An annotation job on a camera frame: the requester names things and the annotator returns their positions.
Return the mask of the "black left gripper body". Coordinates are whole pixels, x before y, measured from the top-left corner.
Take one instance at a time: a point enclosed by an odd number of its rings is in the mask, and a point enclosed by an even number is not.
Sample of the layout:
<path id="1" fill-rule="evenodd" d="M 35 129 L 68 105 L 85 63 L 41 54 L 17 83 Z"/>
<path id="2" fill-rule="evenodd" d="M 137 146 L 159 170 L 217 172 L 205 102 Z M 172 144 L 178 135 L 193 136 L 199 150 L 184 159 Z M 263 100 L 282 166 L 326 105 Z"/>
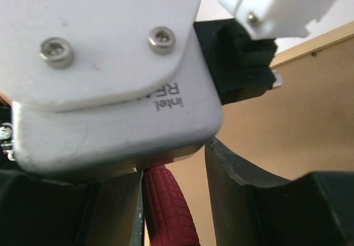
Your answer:
<path id="1" fill-rule="evenodd" d="M 234 19 L 195 22 L 194 30 L 222 105 L 259 97 L 272 89 L 274 39 L 253 40 Z"/>

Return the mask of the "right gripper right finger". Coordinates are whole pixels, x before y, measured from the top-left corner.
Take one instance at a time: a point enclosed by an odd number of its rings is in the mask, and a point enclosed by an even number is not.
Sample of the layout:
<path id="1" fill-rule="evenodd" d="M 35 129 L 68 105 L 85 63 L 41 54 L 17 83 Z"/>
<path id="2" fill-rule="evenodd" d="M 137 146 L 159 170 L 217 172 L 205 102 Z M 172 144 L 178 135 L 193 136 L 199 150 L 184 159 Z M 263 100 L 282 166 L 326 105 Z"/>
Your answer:
<path id="1" fill-rule="evenodd" d="M 205 145 L 217 245 L 352 245 L 353 172 L 272 174 L 217 138 Z"/>

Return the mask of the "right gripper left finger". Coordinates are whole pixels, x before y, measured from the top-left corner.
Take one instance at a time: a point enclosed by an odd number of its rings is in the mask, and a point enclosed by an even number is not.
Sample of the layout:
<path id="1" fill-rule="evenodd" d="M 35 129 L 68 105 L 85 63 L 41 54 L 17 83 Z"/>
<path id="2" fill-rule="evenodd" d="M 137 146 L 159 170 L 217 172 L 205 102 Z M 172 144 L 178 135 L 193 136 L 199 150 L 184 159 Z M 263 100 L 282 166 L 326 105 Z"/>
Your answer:
<path id="1" fill-rule="evenodd" d="M 140 177 L 68 185 L 1 170 L 1 245 L 130 245 Z"/>

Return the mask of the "red handled screwdriver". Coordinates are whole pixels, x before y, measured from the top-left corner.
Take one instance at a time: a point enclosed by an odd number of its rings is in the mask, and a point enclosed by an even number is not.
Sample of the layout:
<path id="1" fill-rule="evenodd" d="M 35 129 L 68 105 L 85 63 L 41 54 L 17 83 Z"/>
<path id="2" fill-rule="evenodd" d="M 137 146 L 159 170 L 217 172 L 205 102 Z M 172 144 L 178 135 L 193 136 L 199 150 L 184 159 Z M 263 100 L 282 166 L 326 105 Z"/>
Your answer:
<path id="1" fill-rule="evenodd" d="M 188 204 L 169 169 L 144 170 L 142 199 L 151 245 L 200 245 Z"/>

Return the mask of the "wooden picture frame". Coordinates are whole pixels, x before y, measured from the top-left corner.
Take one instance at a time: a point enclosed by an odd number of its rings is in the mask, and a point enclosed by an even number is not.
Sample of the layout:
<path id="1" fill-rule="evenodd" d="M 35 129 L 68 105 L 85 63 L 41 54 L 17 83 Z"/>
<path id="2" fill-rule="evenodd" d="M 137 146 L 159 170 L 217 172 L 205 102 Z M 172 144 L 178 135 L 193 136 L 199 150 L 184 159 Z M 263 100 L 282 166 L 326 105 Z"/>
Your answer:
<path id="1" fill-rule="evenodd" d="M 226 104 L 227 137 L 237 155 L 288 180 L 313 171 L 353 172 L 353 40 L 337 52 L 317 45 L 314 28 L 342 0 L 202 0 L 197 22 L 234 19 L 253 40 L 274 39 L 273 88 Z"/>

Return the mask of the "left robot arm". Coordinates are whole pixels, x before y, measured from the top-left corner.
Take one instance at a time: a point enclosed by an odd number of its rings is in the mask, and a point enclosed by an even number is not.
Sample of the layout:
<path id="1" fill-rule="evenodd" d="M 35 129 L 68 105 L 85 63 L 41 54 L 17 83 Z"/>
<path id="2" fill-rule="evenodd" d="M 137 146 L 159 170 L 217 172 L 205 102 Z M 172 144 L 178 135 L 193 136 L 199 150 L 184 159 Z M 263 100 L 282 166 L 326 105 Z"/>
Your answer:
<path id="1" fill-rule="evenodd" d="M 222 106 L 273 88 L 274 39 L 232 19 L 196 22 L 175 75 L 134 100 L 63 112 L 1 111 L 2 156 L 37 175 L 129 173 L 193 155 L 219 130 Z"/>

